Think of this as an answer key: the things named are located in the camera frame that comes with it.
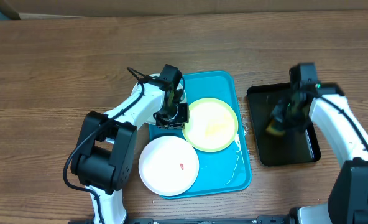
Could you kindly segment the yellow green sponge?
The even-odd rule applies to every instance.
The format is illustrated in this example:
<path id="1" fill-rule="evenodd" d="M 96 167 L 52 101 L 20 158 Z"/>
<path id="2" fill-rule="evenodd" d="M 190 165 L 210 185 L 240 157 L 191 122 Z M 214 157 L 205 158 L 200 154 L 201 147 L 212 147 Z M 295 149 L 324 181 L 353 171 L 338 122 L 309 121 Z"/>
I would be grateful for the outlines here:
<path id="1" fill-rule="evenodd" d="M 283 136 L 286 133 L 286 129 L 283 124 L 277 122 L 276 120 L 271 120 L 267 125 L 265 131 L 273 136 Z"/>

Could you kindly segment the white plate green rim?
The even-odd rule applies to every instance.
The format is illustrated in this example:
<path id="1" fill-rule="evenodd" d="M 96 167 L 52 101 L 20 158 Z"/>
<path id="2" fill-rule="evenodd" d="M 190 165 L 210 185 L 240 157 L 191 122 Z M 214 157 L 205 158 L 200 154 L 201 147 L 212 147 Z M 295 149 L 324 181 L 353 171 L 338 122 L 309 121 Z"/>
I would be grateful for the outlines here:
<path id="1" fill-rule="evenodd" d="M 202 98 L 189 105 L 189 122 L 182 133 L 196 149 L 218 152 L 234 141 L 239 122 L 226 102 L 217 98 Z"/>

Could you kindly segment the white plate red stain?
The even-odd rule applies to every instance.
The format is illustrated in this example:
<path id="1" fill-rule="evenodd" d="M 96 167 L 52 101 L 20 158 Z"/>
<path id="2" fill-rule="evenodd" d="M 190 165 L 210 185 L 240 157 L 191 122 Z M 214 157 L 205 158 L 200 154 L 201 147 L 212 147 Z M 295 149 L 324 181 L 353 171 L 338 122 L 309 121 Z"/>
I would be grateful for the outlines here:
<path id="1" fill-rule="evenodd" d="M 139 158 L 139 175 L 144 185 L 161 196 L 186 192 L 199 173 L 199 158 L 190 143 L 176 136 L 152 140 Z"/>

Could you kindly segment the white plate blue rim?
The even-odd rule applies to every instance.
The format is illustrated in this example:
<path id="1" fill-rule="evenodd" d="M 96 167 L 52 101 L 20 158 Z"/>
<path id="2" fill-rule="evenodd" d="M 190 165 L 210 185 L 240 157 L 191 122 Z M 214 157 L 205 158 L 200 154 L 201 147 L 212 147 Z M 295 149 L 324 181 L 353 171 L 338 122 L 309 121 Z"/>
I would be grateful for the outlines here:
<path id="1" fill-rule="evenodd" d="M 187 102 L 187 97 L 186 97 L 186 92 L 185 92 L 185 90 L 184 90 L 184 86 L 183 86 L 183 84 L 184 84 L 184 79 L 181 79 L 180 80 L 180 83 L 178 84 L 178 87 L 177 87 L 177 90 L 183 90 L 183 93 L 182 93 L 182 95 L 181 95 L 181 97 L 180 97 L 180 103 L 186 103 Z M 134 87 L 133 87 L 133 89 L 132 89 L 132 95 L 137 91 L 137 85 L 135 85 Z M 144 94 L 145 95 L 147 95 L 148 94 L 148 92 L 150 91 L 150 88 L 148 87 L 148 86 L 146 86 L 145 87 L 145 92 L 144 92 Z M 155 120 L 155 118 L 154 117 L 149 117 L 147 120 L 146 120 L 146 123 L 147 124 L 150 124 L 150 125 L 156 125 L 156 120 Z"/>

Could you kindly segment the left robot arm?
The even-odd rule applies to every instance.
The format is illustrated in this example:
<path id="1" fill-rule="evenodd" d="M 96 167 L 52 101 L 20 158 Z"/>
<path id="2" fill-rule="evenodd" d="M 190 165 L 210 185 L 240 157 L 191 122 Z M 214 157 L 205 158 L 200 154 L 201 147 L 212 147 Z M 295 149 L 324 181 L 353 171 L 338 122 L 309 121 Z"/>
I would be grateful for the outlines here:
<path id="1" fill-rule="evenodd" d="M 122 188 L 131 173 L 137 131 L 154 119 L 158 128 L 182 129 L 189 118 L 182 84 L 140 83 L 105 113 L 84 118 L 76 148 L 63 168 L 65 184 L 91 196 L 92 223 L 124 223 Z"/>

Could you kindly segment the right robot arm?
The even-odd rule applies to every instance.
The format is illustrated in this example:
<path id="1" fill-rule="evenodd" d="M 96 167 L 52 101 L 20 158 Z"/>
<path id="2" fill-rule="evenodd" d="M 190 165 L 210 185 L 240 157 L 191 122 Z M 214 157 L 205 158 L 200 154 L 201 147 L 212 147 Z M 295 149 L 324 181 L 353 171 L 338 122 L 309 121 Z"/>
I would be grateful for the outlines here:
<path id="1" fill-rule="evenodd" d="M 294 208 L 296 223 L 368 223 L 368 134 L 338 86 L 296 88 L 278 101 L 266 131 L 283 135 L 315 124 L 333 150 L 340 173 L 328 201 Z"/>

